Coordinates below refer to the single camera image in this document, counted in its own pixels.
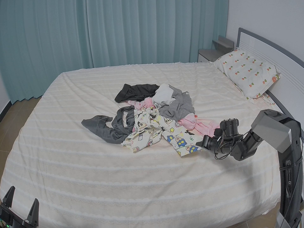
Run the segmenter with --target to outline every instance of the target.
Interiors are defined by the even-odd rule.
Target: white wall
[[[226,37],[239,27],[280,45],[304,61],[304,0],[229,0]]]
[[[6,88],[4,86],[2,76],[0,73],[0,113],[3,111],[7,103],[10,101],[9,96],[7,95]]]

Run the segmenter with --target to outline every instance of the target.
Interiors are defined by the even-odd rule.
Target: tiled floor
[[[0,123],[0,179],[13,143],[39,100],[40,98],[31,98],[30,100],[17,101],[11,106]],[[279,204],[266,215],[260,215],[228,228],[273,228],[276,224],[278,208]]]

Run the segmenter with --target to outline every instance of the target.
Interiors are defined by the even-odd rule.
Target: cartoon print shirt
[[[195,146],[196,142],[203,140],[203,136],[188,131],[178,122],[163,117],[157,109],[141,109],[134,111],[134,132],[122,143],[137,152],[146,146],[151,146],[161,139],[161,134],[172,144],[180,156],[201,150]]]

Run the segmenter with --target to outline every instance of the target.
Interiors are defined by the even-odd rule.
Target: baseboard
[[[12,103],[11,103],[11,101],[9,101],[9,103],[7,103],[6,107],[4,107],[3,111],[0,113],[0,122],[4,118],[5,114],[9,111],[11,106],[12,106]]]

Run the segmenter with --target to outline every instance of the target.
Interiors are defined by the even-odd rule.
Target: dark gray garment
[[[187,116],[189,113],[195,113],[189,92],[186,91],[182,93],[180,89],[177,89],[171,85],[169,85],[169,87],[173,89],[172,97],[175,98],[175,100],[169,105],[159,108],[159,114],[178,121]]]
[[[123,113],[126,111],[126,124],[123,125]],[[112,121],[112,117],[99,115],[94,116],[91,119],[83,119],[81,124],[89,129],[93,134],[101,137],[104,141],[109,143],[122,143],[127,136],[132,133],[132,129],[135,124],[134,120],[134,106],[122,107],[117,111],[117,116]],[[112,121],[112,127],[110,128],[106,125],[106,122]]]

